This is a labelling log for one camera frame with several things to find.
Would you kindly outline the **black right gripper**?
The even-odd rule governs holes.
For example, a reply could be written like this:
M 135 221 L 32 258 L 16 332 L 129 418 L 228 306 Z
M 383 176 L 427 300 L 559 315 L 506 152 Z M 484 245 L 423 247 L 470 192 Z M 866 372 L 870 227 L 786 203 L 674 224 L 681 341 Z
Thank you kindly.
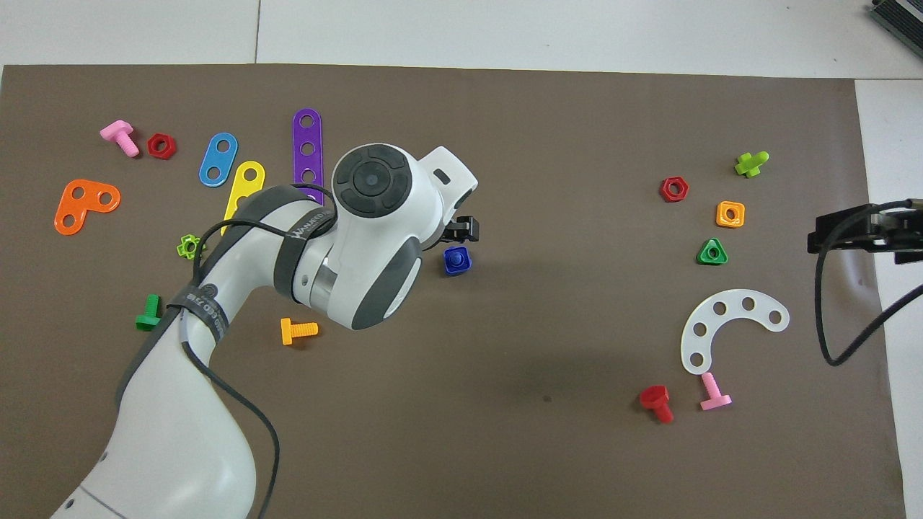
M 834 236 L 831 250 L 891 253 L 894 264 L 922 262 L 922 210 L 883 211 L 873 216 L 874 207 L 857 205 L 817 216 L 807 236 L 807 253 L 818 255 Z

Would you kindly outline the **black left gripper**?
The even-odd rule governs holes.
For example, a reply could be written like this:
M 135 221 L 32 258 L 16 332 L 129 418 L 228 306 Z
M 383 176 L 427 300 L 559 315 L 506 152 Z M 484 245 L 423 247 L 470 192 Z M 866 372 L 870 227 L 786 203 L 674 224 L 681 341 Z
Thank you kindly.
M 441 234 L 445 244 L 464 245 L 480 240 L 480 223 L 474 216 L 458 216 L 449 220 Z

